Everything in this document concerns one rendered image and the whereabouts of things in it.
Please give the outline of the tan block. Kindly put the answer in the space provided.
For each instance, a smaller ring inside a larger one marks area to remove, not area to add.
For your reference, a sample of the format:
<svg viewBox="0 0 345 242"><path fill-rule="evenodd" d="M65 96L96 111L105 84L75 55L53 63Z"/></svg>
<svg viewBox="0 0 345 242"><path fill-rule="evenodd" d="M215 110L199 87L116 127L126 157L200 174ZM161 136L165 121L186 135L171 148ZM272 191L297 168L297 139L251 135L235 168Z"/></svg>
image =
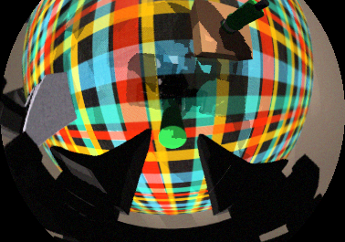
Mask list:
<svg viewBox="0 0 345 242"><path fill-rule="evenodd" d="M228 33L223 21L238 10L219 2L194 0L190 12L195 58L253 60L252 35L249 24Z"/></svg>

